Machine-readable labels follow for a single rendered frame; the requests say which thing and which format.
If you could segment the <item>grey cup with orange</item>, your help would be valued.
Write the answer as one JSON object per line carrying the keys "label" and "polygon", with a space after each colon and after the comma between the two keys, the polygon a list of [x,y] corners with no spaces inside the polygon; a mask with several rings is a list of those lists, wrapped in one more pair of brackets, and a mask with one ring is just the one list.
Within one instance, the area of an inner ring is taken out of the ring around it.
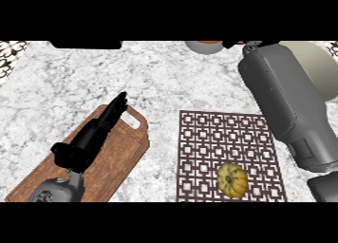
{"label": "grey cup with orange", "polygon": [[211,55],[223,49],[223,42],[202,43],[199,41],[186,41],[186,46],[189,49],[203,55]]}

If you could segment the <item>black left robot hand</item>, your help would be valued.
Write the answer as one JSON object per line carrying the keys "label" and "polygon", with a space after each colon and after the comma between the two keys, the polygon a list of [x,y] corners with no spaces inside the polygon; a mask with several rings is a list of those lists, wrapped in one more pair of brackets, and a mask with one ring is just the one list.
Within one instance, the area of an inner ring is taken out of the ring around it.
{"label": "black left robot hand", "polygon": [[82,173],[94,162],[108,134],[127,111],[127,93],[122,92],[106,106],[96,119],[90,119],[71,143],[51,146],[54,164],[75,173]]}

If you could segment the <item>brown patterned placemat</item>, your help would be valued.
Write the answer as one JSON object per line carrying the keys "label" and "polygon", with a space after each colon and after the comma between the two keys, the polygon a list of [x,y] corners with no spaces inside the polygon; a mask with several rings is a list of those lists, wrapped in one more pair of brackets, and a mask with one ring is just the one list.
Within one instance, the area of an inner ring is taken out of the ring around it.
{"label": "brown patterned placemat", "polygon": [[239,164],[248,188],[240,201],[288,200],[273,135],[261,115],[183,111],[178,141],[178,202],[231,202],[217,186],[223,163]]}

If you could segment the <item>pale beige bowl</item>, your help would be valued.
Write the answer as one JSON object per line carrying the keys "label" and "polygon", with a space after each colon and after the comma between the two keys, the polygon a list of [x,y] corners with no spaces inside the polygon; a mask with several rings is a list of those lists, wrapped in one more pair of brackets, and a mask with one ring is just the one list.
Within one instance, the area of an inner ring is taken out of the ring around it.
{"label": "pale beige bowl", "polygon": [[338,98],[338,62],[308,41],[282,41],[280,45],[292,51],[323,100],[332,102]]}

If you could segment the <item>brown wooden cutting board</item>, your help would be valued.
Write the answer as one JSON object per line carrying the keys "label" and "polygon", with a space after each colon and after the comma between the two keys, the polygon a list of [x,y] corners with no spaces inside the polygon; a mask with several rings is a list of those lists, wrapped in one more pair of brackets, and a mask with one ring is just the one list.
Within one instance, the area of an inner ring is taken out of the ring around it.
{"label": "brown wooden cutting board", "polygon": [[[127,107],[127,113],[140,121],[140,126],[133,129],[124,120],[118,120],[94,163],[84,173],[82,202],[106,202],[110,199],[149,149],[147,120],[131,106]],[[19,182],[6,196],[6,201],[26,202],[34,190],[50,178],[69,178],[66,169],[53,162],[53,154],[47,155],[41,164]]]}

